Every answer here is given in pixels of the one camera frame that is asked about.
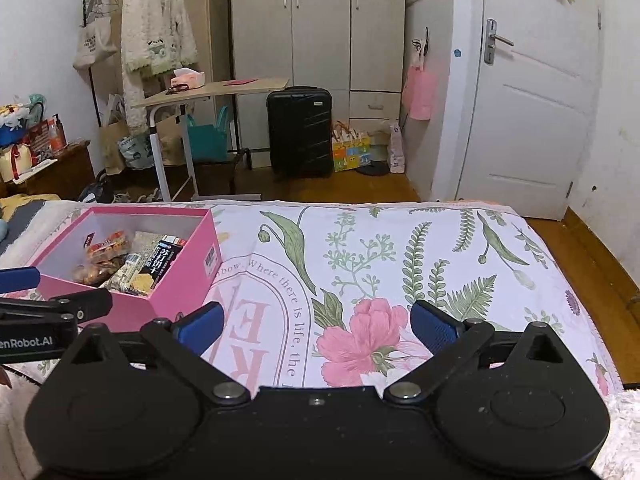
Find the person's left hand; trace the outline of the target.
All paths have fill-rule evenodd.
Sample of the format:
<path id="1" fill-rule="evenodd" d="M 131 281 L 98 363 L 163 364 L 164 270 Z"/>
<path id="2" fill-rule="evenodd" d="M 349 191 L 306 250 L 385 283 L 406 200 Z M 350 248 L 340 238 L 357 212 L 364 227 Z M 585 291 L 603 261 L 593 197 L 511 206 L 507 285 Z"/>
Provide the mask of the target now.
<path id="1" fill-rule="evenodd" d="M 8 372 L 4 366 L 0 366 L 0 385 L 6 386 L 10 389 L 13 388 L 11 378 L 9 378 Z"/>

